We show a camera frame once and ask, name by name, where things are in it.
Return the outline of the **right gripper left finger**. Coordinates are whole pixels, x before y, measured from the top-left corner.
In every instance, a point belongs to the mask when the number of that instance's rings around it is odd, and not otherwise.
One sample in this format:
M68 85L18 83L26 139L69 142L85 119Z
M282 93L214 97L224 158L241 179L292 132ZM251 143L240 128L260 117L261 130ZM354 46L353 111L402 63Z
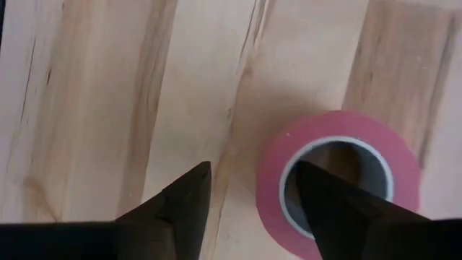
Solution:
M198 260L211 188L211 163L203 161L116 219L118 258Z

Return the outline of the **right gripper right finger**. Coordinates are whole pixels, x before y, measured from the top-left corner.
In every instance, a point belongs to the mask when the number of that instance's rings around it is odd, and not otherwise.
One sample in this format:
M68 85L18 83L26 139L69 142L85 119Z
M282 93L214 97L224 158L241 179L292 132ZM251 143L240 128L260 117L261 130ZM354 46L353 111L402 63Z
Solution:
M426 217L308 161L295 170L301 207L323 259L407 259L423 251Z

